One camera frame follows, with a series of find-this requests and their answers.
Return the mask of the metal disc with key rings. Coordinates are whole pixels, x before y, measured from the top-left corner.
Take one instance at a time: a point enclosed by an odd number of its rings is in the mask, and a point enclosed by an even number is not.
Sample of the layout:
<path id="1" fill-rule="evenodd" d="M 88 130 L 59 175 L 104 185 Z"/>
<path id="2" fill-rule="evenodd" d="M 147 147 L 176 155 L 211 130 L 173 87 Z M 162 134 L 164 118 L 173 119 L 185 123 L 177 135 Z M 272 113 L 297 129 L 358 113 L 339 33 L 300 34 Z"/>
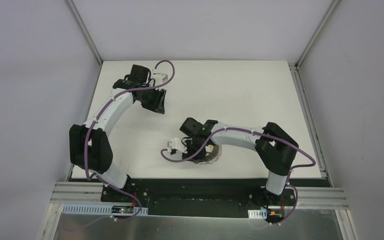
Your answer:
<path id="1" fill-rule="evenodd" d="M 221 157 L 222 146 L 221 145 L 207 145 L 198 155 L 196 155 L 191 162 L 198 165 L 212 164 Z"/>

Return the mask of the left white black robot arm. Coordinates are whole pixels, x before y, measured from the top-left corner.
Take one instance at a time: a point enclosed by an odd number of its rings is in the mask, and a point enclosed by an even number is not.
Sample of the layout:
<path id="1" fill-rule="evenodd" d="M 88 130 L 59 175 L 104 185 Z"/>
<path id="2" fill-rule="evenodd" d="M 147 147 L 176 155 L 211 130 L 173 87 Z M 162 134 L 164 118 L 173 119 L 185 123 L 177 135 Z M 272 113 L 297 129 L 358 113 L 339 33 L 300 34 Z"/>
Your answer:
<path id="1" fill-rule="evenodd" d="M 118 79 L 100 109 L 82 124 L 69 129 L 70 162 L 85 171 L 88 179 L 96 176 L 113 185 L 113 195 L 120 202 L 132 198 L 133 189 L 126 185 L 129 175 L 113 161 L 109 135 L 121 116 L 135 102 L 154 113 L 165 113 L 166 90 L 173 75 L 134 64 L 129 74 Z"/>

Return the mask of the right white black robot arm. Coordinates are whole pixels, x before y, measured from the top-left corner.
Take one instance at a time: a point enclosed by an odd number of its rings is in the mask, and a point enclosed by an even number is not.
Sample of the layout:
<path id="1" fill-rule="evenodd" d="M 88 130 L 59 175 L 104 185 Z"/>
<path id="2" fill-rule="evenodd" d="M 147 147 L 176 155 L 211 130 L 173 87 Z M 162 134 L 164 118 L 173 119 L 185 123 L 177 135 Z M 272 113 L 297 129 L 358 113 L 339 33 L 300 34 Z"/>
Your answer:
<path id="1" fill-rule="evenodd" d="M 270 205 L 283 200 L 283 191 L 299 144 L 278 124 L 268 122 L 263 127 L 245 128 L 210 119 L 200 123 L 188 117 L 179 130 L 189 138 L 185 141 L 187 153 L 182 158 L 189 158 L 199 151 L 191 159 L 194 163 L 205 161 L 204 150 L 201 149 L 203 144 L 228 145 L 255 151 L 269 171 L 263 192 L 264 200 Z"/>

